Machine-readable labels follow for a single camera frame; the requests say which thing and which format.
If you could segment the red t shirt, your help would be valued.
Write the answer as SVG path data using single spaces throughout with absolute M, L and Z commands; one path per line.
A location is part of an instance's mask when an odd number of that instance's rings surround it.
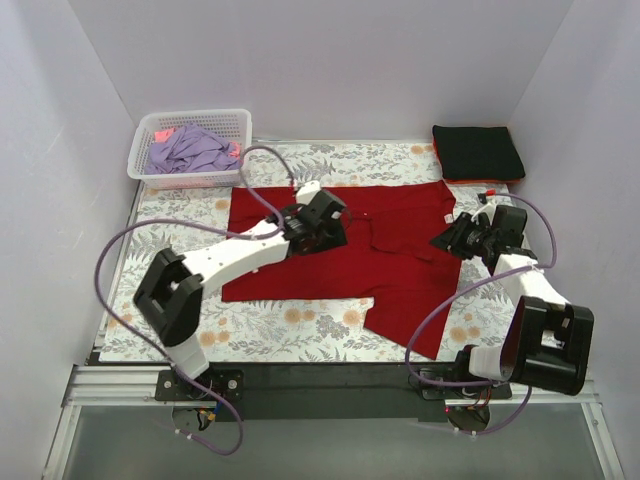
M 456 203 L 442 182 L 334 187 L 350 212 L 346 245 L 268 265 L 222 288 L 225 302 L 370 297 L 364 325 L 406 345 L 457 290 L 461 262 L 431 245 Z

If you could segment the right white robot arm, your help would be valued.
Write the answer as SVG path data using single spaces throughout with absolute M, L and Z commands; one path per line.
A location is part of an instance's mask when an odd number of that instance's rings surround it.
M 575 396 L 583 388 L 594 315 L 571 304 L 547 281 L 536 255 L 523 247 L 527 212 L 486 205 L 461 213 L 430 244 L 453 256 L 478 257 L 506 291 L 515 313 L 504 342 L 466 346 L 444 379 L 464 397 L 493 382 L 514 382 Z

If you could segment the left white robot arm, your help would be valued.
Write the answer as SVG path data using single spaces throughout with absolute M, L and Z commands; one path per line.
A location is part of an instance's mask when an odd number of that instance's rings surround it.
M 202 301 L 227 283 L 292 256 L 347 244 L 341 222 L 345 203 L 317 182 L 305 184 L 295 203 L 251 229 L 213 246 L 157 253 L 134 295 L 134 304 L 181 371 L 178 387 L 193 400 L 213 386 L 209 361 L 197 338 Z

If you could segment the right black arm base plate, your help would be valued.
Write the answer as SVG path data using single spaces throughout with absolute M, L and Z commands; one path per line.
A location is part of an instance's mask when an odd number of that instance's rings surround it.
M 433 408 L 427 419 L 437 427 L 458 431 L 485 431 L 491 422 L 490 406 L 493 401 L 510 400 L 513 396 L 509 384 L 494 386 L 445 386 L 443 382 L 454 381 L 450 365 L 429 364 L 419 374 L 433 383 L 419 382 L 413 375 L 407 383 L 421 400 Z

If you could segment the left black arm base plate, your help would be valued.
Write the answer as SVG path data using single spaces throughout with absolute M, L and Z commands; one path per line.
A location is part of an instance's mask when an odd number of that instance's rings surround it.
M 209 368 L 195 382 L 229 402 L 235 402 L 243 395 L 244 374 L 241 370 Z M 164 402 L 215 401 L 214 397 L 189 383 L 173 369 L 159 373 L 154 399 Z

